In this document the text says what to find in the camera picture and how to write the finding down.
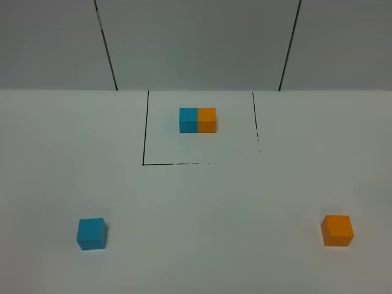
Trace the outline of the blue template block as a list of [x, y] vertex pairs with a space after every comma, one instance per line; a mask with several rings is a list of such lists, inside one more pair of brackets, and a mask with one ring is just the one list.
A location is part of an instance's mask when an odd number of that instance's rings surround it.
[[179, 132], [180, 133], [198, 132], [198, 108], [179, 109]]

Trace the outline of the orange template block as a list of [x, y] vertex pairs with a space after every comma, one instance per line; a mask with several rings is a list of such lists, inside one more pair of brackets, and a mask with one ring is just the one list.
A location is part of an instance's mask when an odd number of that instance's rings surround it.
[[216, 108], [198, 108], [198, 133], [216, 133]]

